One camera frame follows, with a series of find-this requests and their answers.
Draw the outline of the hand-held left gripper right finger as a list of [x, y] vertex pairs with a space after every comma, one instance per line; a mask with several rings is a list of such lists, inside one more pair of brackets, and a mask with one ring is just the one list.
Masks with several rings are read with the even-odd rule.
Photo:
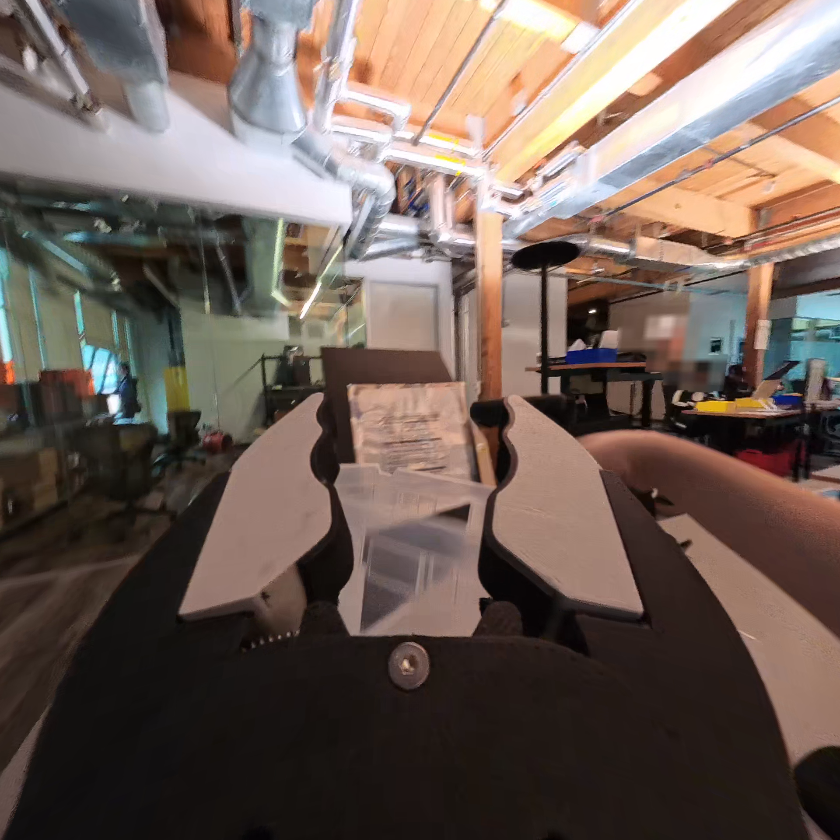
[[486, 504], [479, 581], [525, 634], [573, 634], [584, 620], [644, 627], [643, 598], [604, 475], [524, 397], [501, 400], [503, 476]]

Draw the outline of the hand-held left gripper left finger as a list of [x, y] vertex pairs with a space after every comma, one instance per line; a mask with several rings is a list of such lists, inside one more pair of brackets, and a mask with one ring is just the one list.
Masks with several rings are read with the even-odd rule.
[[310, 395], [231, 468], [185, 589], [186, 622], [246, 616], [260, 634], [296, 634], [309, 606], [336, 606], [351, 534], [324, 394]]

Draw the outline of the clear plastic bin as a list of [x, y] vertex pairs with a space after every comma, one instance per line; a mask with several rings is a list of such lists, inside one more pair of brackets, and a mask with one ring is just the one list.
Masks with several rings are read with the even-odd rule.
[[335, 480], [353, 541], [339, 596], [351, 635], [468, 637], [487, 598], [478, 573], [492, 488], [374, 465], [341, 465]]

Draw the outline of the person's right forearm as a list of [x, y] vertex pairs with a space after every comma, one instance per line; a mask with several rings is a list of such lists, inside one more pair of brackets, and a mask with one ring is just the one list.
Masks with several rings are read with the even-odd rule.
[[839, 637], [839, 505], [685, 439], [643, 430], [580, 444], [634, 490], [656, 490]]

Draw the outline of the black equipment rack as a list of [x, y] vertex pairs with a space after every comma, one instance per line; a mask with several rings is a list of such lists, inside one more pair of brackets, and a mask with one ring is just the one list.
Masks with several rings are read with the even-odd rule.
[[281, 354], [259, 358], [262, 401], [266, 425], [289, 414], [310, 396], [324, 391], [324, 384], [312, 380], [312, 358], [287, 348]]

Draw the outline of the brown cardboard panel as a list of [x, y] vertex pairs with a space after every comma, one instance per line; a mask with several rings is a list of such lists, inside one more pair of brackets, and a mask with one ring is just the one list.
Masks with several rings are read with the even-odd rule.
[[454, 381], [437, 351], [324, 348], [327, 392], [347, 396], [352, 385], [423, 385]]

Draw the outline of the red storage bin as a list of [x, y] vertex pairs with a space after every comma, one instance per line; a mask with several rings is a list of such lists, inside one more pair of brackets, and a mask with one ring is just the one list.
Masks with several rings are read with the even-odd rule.
[[774, 476], [791, 478], [795, 465], [796, 447], [790, 444], [772, 450], [743, 448], [735, 452], [734, 458]]

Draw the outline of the red storage crate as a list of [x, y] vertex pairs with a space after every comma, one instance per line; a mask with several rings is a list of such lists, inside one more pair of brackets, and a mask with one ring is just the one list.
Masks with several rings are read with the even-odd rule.
[[46, 369], [39, 373], [38, 380], [46, 385], [66, 386], [80, 399], [96, 393], [92, 375], [84, 369]]

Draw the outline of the silver ceiling ductwork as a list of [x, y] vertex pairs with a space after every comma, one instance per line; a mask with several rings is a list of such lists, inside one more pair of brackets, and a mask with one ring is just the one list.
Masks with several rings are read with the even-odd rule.
[[[418, 226], [399, 227], [385, 240], [375, 235], [385, 225], [396, 198], [394, 174], [384, 163], [395, 134], [406, 129], [411, 105], [352, 87], [354, 27], [361, 2], [335, 2], [308, 111], [298, 74], [298, 36], [309, 28], [316, 2], [246, 2], [251, 36], [227, 86], [234, 135], [242, 143], [290, 157], [315, 176], [348, 187], [358, 201], [343, 250], [351, 260], [378, 259], [417, 252]], [[370, 156], [353, 154], [333, 132], [333, 112], [340, 103], [359, 104], [385, 115], [390, 123], [368, 129], [358, 141], [373, 148]]]

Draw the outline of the wooden support post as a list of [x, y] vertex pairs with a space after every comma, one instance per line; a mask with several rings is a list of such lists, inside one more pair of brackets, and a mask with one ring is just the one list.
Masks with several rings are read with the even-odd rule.
[[479, 302], [479, 399], [502, 394], [502, 280], [505, 260], [501, 215], [481, 211], [476, 216], [476, 286]]

